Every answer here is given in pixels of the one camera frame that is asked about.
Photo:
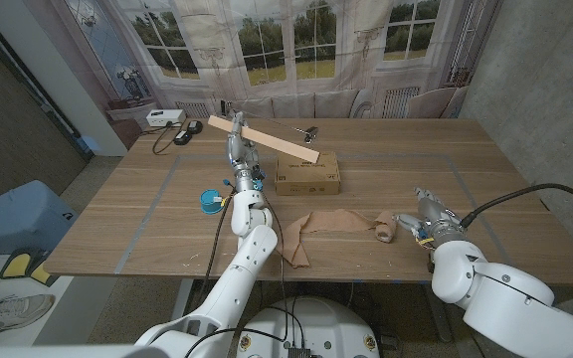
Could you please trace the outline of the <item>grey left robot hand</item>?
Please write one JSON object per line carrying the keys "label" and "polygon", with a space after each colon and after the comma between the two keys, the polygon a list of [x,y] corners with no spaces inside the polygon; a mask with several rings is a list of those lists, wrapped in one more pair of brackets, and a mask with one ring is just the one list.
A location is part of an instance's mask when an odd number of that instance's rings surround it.
{"label": "grey left robot hand", "polygon": [[233,128],[228,134],[227,150],[236,181],[235,187],[238,192],[262,191],[262,181],[266,176],[259,165],[256,143],[242,135],[242,129],[248,126],[244,114],[241,111],[232,111],[231,114]]}

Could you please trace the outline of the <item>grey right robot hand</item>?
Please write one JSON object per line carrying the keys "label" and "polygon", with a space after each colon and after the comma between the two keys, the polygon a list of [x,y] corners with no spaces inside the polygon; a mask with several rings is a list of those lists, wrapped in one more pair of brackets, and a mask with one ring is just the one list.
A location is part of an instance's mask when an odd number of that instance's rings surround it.
{"label": "grey right robot hand", "polygon": [[418,244],[434,250],[446,242],[464,241],[467,238],[461,226],[462,219],[435,194],[419,187],[415,187],[414,192],[420,218],[399,214],[394,219],[403,229],[413,234]]}

